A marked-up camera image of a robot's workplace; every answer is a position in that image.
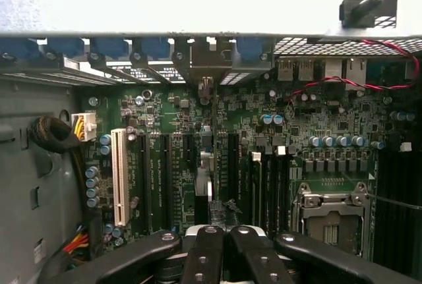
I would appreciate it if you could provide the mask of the long black expansion slot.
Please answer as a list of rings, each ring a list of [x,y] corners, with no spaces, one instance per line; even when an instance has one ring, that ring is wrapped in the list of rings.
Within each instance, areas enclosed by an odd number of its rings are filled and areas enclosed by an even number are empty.
[[[230,200],[237,199],[239,180],[239,135],[229,133],[227,138],[227,190]]]
[[[171,161],[171,135],[160,135],[160,161],[161,161],[161,176],[162,176],[162,210],[163,210],[163,228],[171,229],[173,225],[173,175],[172,161]]]
[[[147,235],[149,233],[149,213],[148,213],[148,196],[150,188],[149,183],[149,159],[148,149],[149,143],[146,134],[139,134],[137,136],[138,147],[137,147],[137,160],[138,160],[138,183],[139,183],[139,203],[138,208],[140,212],[140,224],[142,234]]]

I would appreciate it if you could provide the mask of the metal CPU socket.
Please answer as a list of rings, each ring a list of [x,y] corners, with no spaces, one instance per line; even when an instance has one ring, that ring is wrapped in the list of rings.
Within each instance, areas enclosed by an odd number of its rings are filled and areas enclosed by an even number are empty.
[[[290,210],[289,229],[368,260],[370,200],[367,185],[349,192],[314,192],[300,183]]]

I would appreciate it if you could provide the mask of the short black expansion slot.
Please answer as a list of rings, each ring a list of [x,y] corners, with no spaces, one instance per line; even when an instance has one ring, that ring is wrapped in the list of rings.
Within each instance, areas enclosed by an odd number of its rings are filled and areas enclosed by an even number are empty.
[[[193,134],[183,135],[183,154],[184,160],[193,165],[196,162],[196,142]]]

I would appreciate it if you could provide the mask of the white expansion slot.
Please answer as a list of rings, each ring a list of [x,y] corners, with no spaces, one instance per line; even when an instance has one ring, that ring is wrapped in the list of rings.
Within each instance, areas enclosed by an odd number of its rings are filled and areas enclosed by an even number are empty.
[[[113,178],[113,210],[115,225],[124,227],[130,220],[127,132],[111,131],[111,169]]]

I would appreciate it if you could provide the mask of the green motherboard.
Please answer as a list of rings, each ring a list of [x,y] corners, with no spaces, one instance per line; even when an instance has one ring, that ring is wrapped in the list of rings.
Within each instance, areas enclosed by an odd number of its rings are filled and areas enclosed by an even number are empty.
[[[160,135],[171,135],[173,225],[184,233],[195,223],[195,170],[184,160],[183,135],[193,134],[205,111],[190,88],[103,86],[80,91],[84,113],[95,113],[97,137],[85,142],[86,197],[100,213],[102,249],[111,252],[146,235],[140,224],[137,147],[149,143],[149,234],[162,230]],[[125,128],[130,220],[116,226],[113,210],[111,131]],[[237,199],[227,190],[227,138],[239,135]],[[226,229],[253,224],[252,152],[261,153],[262,223],[273,239],[289,229],[300,183],[314,192],[367,193],[422,206],[422,96],[413,91],[354,90],[341,82],[296,92],[293,84],[259,80],[218,88],[216,131],[218,198]],[[399,268],[419,253],[422,211],[370,200],[370,258]]]

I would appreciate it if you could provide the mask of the thin socket locking lever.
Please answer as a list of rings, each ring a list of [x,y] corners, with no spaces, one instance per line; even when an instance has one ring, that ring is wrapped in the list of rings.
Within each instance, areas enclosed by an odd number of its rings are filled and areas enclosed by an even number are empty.
[[[386,203],[389,203],[389,204],[409,208],[409,209],[412,209],[412,210],[422,211],[422,206],[419,206],[419,205],[408,204],[408,203],[405,203],[405,202],[400,202],[400,201],[397,201],[397,200],[385,198],[385,197],[382,197],[382,196],[377,196],[375,194],[365,193],[365,196],[367,198],[372,198],[372,199],[375,199],[375,200],[379,200],[381,202],[386,202]]]

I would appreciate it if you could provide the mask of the white power connector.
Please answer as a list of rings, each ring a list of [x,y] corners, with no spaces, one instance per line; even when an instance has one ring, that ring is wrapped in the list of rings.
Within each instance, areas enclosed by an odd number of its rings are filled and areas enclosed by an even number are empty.
[[[75,113],[71,115],[72,133],[80,142],[89,142],[97,137],[95,113]]]

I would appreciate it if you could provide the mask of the grey power supply unit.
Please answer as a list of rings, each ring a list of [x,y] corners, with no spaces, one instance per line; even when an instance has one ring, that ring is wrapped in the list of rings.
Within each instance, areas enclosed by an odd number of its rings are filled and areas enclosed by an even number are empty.
[[[67,87],[0,80],[0,284],[35,283],[81,220],[71,159],[27,140],[39,116],[77,108]]]

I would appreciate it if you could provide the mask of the silver USB port block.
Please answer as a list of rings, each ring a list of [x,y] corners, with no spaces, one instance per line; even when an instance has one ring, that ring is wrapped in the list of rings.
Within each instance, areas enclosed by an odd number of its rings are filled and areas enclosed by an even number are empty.
[[[278,61],[278,80],[293,81],[294,63],[290,60]]]
[[[300,60],[298,62],[298,80],[314,80],[314,63],[312,60]]]

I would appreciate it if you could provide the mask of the silver network port block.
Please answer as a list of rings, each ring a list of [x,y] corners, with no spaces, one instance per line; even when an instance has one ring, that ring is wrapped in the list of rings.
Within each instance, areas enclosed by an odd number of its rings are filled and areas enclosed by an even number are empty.
[[[328,82],[339,82],[342,77],[342,60],[328,58],[324,64],[324,77]]]
[[[348,59],[346,61],[346,79],[360,85],[366,82],[367,61],[364,59]]]

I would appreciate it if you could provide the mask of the blue card retention latch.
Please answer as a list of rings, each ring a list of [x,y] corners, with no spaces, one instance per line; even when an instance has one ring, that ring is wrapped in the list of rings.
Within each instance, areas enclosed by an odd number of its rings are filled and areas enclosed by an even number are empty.
[[[90,40],[92,53],[118,59],[129,55],[129,45],[123,38],[103,37]]]
[[[170,54],[170,44],[165,37],[145,37],[141,39],[142,51],[153,60],[165,59]]]
[[[48,38],[47,45],[56,53],[67,57],[79,57],[85,54],[84,41],[80,38]]]
[[[30,38],[0,38],[0,56],[6,60],[37,59],[40,56],[39,45]]]
[[[241,36],[236,38],[237,52],[243,61],[259,61],[263,44],[261,37]]]

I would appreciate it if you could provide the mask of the black case lock tab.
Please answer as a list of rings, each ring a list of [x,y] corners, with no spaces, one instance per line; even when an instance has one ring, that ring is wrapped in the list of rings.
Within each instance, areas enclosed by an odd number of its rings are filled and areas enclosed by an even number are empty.
[[[339,20],[343,28],[395,28],[398,0],[343,0]]]

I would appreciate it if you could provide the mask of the black open PC case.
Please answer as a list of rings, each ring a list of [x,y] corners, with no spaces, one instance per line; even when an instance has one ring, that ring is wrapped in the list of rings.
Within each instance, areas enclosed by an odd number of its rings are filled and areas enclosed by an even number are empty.
[[[302,92],[327,82],[328,58],[342,60],[341,83],[354,90],[413,91],[422,96],[422,0],[398,0],[395,28],[343,28],[339,6],[343,0],[0,0],[0,38],[37,41],[37,59],[6,60],[0,56],[0,80],[45,84],[72,89],[77,108],[64,117],[36,117],[26,138],[53,154],[71,159],[78,186],[81,220],[72,235],[46,260],[35,283],[91,262],[109,252],[102,249],[100,213],[86,197],[85,142],[72,133],[71,115],[83,113],[80,91],[103,86],[189,86],[172,60],[175,38],[227,38],[232,43],[232,68],[218,84],[240,88],[259,80],[293,84]],[[243,61],[236,38],[261,37],[259,61]],[[92,38],[123,38],[129,55],[112,59],[92,53]],[[145,55],[141,39],[165,37],[168,58]],[[85,54],[67,57],[47,45],[48,38],[80,38]],[[348,59],[367,61],[366,82],[346,79]],[[293,81],[278,80],[278,61],[294,63]],[[298,80],[298,62],[312,60],[314,80]],[[266,246],[262,228],[252,227]],[[226,229],[220,284],[254,284],[246,264],[234,250]],[[422,243],[412,259],[399,268],[379,264],[422,281]]]

